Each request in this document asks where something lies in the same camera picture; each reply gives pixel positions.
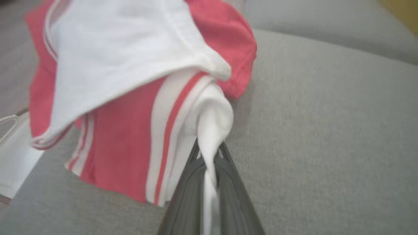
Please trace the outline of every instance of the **clothing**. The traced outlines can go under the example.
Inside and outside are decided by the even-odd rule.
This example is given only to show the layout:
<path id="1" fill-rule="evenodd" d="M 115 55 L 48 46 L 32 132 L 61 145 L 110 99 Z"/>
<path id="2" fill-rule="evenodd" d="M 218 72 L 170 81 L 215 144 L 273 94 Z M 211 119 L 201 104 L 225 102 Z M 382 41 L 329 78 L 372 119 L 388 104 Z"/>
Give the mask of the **clothing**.
<path id="1" fill-rule="evenodd" d="M 205 42 L 231 66 L 229 80 L 218 80 L 225 95 L 238 99 L 250 82 L 257 43 L 245 18 L 222 0 L 186 0 Z"/>
<path id="2" fill-rule="evenodd" d="M 33 146 L 53 146 L 81 116 L 79 145 L 66 167 L 98 187 L 164 205 L 196 136 L 210 165 L 232 127 L 232 108 L 216 80 L 230 77 L 229 61 L 233 71 L 245 65 L 248 77 L 241 77 L 249 79 L 255 58 L 248 29 L 235 34 L 235 43 L 243 45 L 240 37 L 253 43 L 218 46 L 222 56 L 214 51 L 228 40 L 225 29 L 237 28 L 226 19 L 239 14 L 224 15 L 221 37 L 208 33 L 204 40 L 196 25 L 208 30 L 204 22 L 213 19 L 198 3 L 189 3 L 194 21 L 181 0 L 51 0 L 28 14 L 40 56 L 31 85 Z M 239 51 L 252 53 L 244 58 Z M 220 85 L 234 91 L 234 84 L 246 86 Z M 214 170 L 208 174 L 216 183 Z"/>

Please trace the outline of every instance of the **white stripe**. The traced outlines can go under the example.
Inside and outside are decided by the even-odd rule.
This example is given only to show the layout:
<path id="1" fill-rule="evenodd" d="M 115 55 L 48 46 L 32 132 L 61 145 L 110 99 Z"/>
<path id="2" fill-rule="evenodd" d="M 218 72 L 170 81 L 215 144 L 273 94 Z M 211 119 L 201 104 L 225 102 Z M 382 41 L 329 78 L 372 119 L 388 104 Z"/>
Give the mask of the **white stripe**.
<path id="1" fill-rule="evenodd" d="M 198 73 L 198 69 L 183 69 L 170 74 L 155 97 L 151 112 L 151 156 L 148 168 L 146 199 L 154 203 L 155 189 L 160 173 L 161 159 L 163 157 L 164 133 L 168 117 L 174 103 L 189 80 Z"/>
<path id="2" fill-rule="evenodd" d="M 80 152 L 80 148 L 83 145 L 83 139 L 84 139 L 84 135 L 86 133 L 86 118 L 83 117 L 82 119 L 82 125 L 81 125 L 81 132 L 80 132 L 80 136 L 79 136 L 79 141 L 77 143 L 77 147 L 73 153 L 73 155 L 71 156 L 71 158 L 64 163 L 64 167 L 69 169 L 70 163 L 73 161 L 73 159 L 75 159 L 77 157 L 77 155 Z"/>
<path id="3" fill-rule="evenodd" d="M 39 136 L 32 138 L 32 146 L 34 148 L 49 148 L 52 147 L 52 144 L 56 142 L 57 139 L 59 139 L 64 132 L 67 130 L 68 127 L 64 128 L 63 131 L 58 132 L 56 135 L 50 135 L 50 128 L 46 129 L 46 131 Z"/>
<path id="4" fill-rule="evenodd" d="M 49 54 L 51 55 L 51 57 L 52 57 L 55 61 L 57 61 L 57 60 L 58 60 L 58 58 L 57 58 L 57 56 L 55 55 L 54 50 L 50 47 L 50 44 L 48 43 L 48 39 L 47 39 L 47 36 L 46 36 L 45 30 L 44 30 L 44 31 L 43 31 L 43 33 L 42 33 L 42 38 L 43 38 L 43 43 L 44 43 L 44 45 L 45 45 L 46 50 L 49 52 Z"/>
<path id="5" fill-rule="evenodd" d="M 51 42 L 51 34 L 49 32 L 49 29 L 50 29 L 51 23 L 52 23 L 51 22 L 51 16 L 54 13 L 54 11 L 56 10 L 56 8 L 58 7 L 59 2 L 60 2 L 60 0 L 55 0 L 52 3 L 51 7 L 48 9 L 48 11 L 46 13 L 46 16 L 45 16 L 45 23 L 44 23 L 43 32 L 42 32 L 43 43 L 45 44 L 46 50 L 49 52 L 49 54 L 51 55 L 51 57 L 55 61 L 57 61 L 58 58 L 57 58 L 56 54 L 54 53 L 54 50 L 50 47 L 51 44 L 48 43 L 48 42 Z"/>
<path id="6" fill-rule="evenodd" d="M 93 135 L 94 135 L 94 117 L 91 113 L 86 114 L 87 115 L 87 136 L 86 136 L 86 142 L 84 144 L 84 148 L 80 152 L 80 157 L 76 161 L 76 163 L 73 166 L 73 173 L 81 176 L 81 173 L 83 172 L 84 165 L 87 161 L 87 157 L 90 153 L 90 148 L 92 147 L 93 143 Z"/>
<path id="7" fill-rule="evenodd" d="M 176 159 L 176 149 L 177 149 L 177 139 L 181 130 L 181 127 L 183 126 L 183 123 L 185 119 L 187 118 L 187 115 L 190 111 L 190 108 L 193 106 L 194 101 L 199 97 L 201 91 L 214 79 L 211 76 L 203 76 L 193 87 L 193 89 L 189 92 L 187 95 L 187 98 L 184 100 L 178 114 L 176 117 L 176 120 L 173 125 L 173 129 L 171 131 L 170 135 L 170 146 L 168 148 L 168 154 L 167 154 L 167 164 L 166 164 L 166 170 L 164 172 L 163 176 L 163 182 L 161 184 L 161 190 L 159 195 L 159 202 L 158 206 L 163 207 L 166 202 L 166 192 L 168 188 L 168 182 L 170 180 L 171 174 L 179 176 L 183 168 L 177 168 L 173 169 L 174 161 L 177 161 Z M 188 155 L 179 156 L 179 158 L 187 158 Z"/>

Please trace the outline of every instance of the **striped trim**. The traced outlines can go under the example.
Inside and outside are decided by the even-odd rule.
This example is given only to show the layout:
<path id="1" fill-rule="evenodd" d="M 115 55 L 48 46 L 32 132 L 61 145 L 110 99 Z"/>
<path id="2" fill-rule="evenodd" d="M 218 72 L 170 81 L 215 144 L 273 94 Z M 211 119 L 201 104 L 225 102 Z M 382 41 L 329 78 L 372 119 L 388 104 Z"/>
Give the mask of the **striped trim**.
<path id="1" fill-rule="evenodd" d="M 163 158 L 164 134 L 171 110 L 181 91 L 198 72 L 198 69 L 189 68 L 168 75 L 153 102 L 150 126 L 151 152 L 145 187 L 145 196 L 150 203 L 155 202 L 155 189 Z"/>
<path id="2" fill-rule="evenodd" d="M 94 117 L 92 114 L 86 114 L 83 118 L 82 133 L 80 135 L 78 146 L 65 167 L 74 174 L 81 176 L 87 157 L 93 143 L 94 135 Z"/>
<path id="3" fill-rule="evenodd" d="M 45 24 L 44 24 L 43 31 L 42 31 L 43 43 L 45 44 L 45 48 L 55 61 L 58 60 L 58 55 L 54 51 L 54 49 L 52 48 L 52 46 L 49 42 L 50 39 L 51 39 L 51 35 L 49 33 L 49 28 L 51 26 L 50 24 L 51 24 L 52 15 L 53 15 L 54 11 L 57 9 L 59 3 L 60 3 L 60 0 L 55 0 L 52 3 L 51 7 L 48 9 L 48 12 L 46 13 L 46 16 L 45 16 Z"/>
<path id="4" fill-rule="evenodd" d="M 157 187 L 155 189 L 154 194 L 154 203 L 155 204 L 161 204 L 165 202 L 165 198 L 160 197 L 160 191 L 161 186 L 164 179 L 164 174 L 166 171 L 166 165 L 167 165 L 167 158 L 168 158 L 168 149 L 170 148 L 170 138 L 171 138 L 171 132 L 174 126 L 174 123 L 177 118 L 177 114 L 180 111 L 180 108 L 184 102 L 184 100 L 187 98 L 189 92 L 193 89 L 193 87 L 197 84 L 197 82 L 205 75 L 205 73 L 200 72 L 192 77 L 192 79 L 189 80 L 187 85 L 183 88 L 180 95 L 178 96 L 176 102 L 174 103 L 173 109 L 170 112 L 166 130 L 164 133 L 164 147 L 163 147 L 163 158 L 161 159 L 161 166 L 160 166 L 160 173 L 158 175 L 158 181 L 157 181 Z"/>
<path id="5" fill-rule="evenodd" d="M 64 131 L 57 134 L 50 140 L 45 141 L 45 136 L 48 136 L 49 129 L 46 130 L 46 132 L 40 136 L 34 137 L 32 140 L 32 147 L 38 149 L 38 150 L 46 150 L 49 148 L 52 148 L 56 143 L 58 143 L 70 130 L 71 126 L 68 126 Z"/>
<path id="6" fill-rule="evenodd" d="M 183 172 L 190 150 L 196 140 L 196 133 L 194 131 L 197 131 L 198 128 L 196 123 L 198 121 L 198 117 L 195 117 L 195 119 L 189 119 L 189 117 L 190 115 L 193 116 L 200 112 L 199 109 L 202 106 L 199 104 L 198 106 L 195 106 L 195 103 L 198 99 L 200 99 L 202 91 L 214 81 L 215 79 L 209 75 L 200 78 L 193 89 L 189 92 L 187 98 L 183 101 L 183 104 L 177 114 L 176 121 L 171 131 L 167 166 L 163 175 L 158 206 L 164 206 L 165 202 L 170 200 L 174 193 L 174 189 L 177 185 L 178 179 L 180 179 L 181 173 Z"/>

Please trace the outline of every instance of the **red fabric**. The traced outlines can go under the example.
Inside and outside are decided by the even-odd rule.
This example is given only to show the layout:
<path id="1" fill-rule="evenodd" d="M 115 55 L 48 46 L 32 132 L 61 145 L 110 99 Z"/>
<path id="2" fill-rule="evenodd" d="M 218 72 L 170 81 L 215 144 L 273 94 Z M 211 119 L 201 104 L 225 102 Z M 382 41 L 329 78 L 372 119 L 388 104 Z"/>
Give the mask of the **red fabric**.
<path id="1" fill-rule="evenodd" d="M 244 17 L 222 0 L 186 0 L 205 42 L 231 66 L 232 76 L 218 81 L 225 96 L 237 99 L 250 82 L 257 43 Z"/>
<path id="2" fill-rule="evenodd" d="M 49 127 L 54 100 L 56 62 L 43 42 L 46 12 L 54 0 L 45 1 L 26 15 L 26 22 L 39 56 L 39 65 L 30 87 L 29 111 L 32 136 L 43 134 Z"/>
<path id="3" fill-rule="evenodd" d="M 97 108 L 94 140 L 81 179 L 145 202 L 151 113 L 164 78 Z"/>
<path id="4" fill-rule="evenodd" d="M 45 16 L 53 1 L 45 1 L 26 16 L 40 59 L 30 90 L 29 108 L 34 137 L 48 129 L 54 100 L 56 62 L 43 41 Z M 206 43 L 232 68 L 231 79 L 219 82 L 220 87 L 226 96 L 238 98 L 250 80 L 256 56 L 257 44 L 251 28 L 234 8 L 220 0 L 187 0 L 187 3 Z M 150 159 L 138 156 L 150 155 L 151 111 L 163 81 L 159 79 L 151 82 L 91 111 L 94 135 L 81 179 L 100 188 L 127 194 L 138 201 L 146 201 L 145 187 Z M 160 174 L 164 174 L 164 170 L 165 167 L 161 167 Z M 161 185 L 162 176 L 159 178 L 158 184 Z"/>
<path id="5" fill-rule="evenodd" d="M 75 125 L 78 129 L 81 129 L 81 122 L 82 122 L 82 119 L 81 119 L 81 118 L 79 118 L 79 119 L 77 119 L 77 120 L 74 122 L 74 125 Z"/>
<path id="6" fill-rule="evenodd" d="M 88 129 L 88 128 L 89 128 L 89 123 L 86 122 L 86 129 Z M 86 138 L 87 138 L 87 132 L 85 132 L 84 135 L 83 135 L 83 142 L 82 142 L 81 148 L 77 151 L 76 157 L 74 159 L 72 159 L 71 162 L 70 162 L 70 164 L 68 165 L 68 169 L 69 170 L 72 170 L 73 169 L 74 164 L 80 158 L 80 152 L 81 152 L 81 150 L 84 149 L 84 146 L 86 144 Z"/>

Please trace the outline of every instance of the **gray couch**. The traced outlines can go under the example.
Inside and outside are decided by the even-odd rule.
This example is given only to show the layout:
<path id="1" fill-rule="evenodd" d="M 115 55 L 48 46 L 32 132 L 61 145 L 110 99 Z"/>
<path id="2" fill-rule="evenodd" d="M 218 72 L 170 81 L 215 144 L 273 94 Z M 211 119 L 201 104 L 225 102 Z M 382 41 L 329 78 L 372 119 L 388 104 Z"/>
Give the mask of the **gray couch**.
<path id="1" fill-rule="evenodd" d="M 227 145 L 267 234 L 418 234 L 418 67 L 255 30 L 252 81 Z M 4 235 L 155 234 L 165 212 L 64 169 L 77 130 L 46 152 Z"/>
<path id="2" fill-rule="evenodd" d="M 247 3 L 244 14 L 252 27 L 418 64 L 417 36 L 384 8 L 380 0 L 243 1 Z"/>

